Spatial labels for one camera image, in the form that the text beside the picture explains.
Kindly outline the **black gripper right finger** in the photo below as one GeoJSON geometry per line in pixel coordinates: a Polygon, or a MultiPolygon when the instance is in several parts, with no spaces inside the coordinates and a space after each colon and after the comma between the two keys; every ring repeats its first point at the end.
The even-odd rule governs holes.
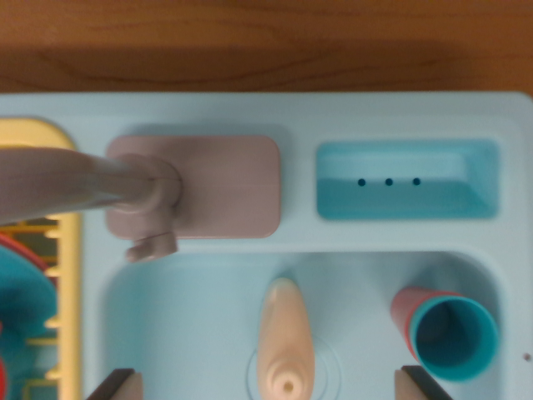
{"type": "Polygon", "coordinates": [[[395,370],[395,400],[451,400],[452,397],[421,366],[395,370]]]}

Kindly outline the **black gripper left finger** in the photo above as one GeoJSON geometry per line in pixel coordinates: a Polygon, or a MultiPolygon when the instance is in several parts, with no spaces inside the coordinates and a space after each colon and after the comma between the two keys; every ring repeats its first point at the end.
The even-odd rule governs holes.
{"type": "Polygon", "coordinates": [[[142,374],[133,368],[114,369],[87,400],[143,400],[142,374]]]}

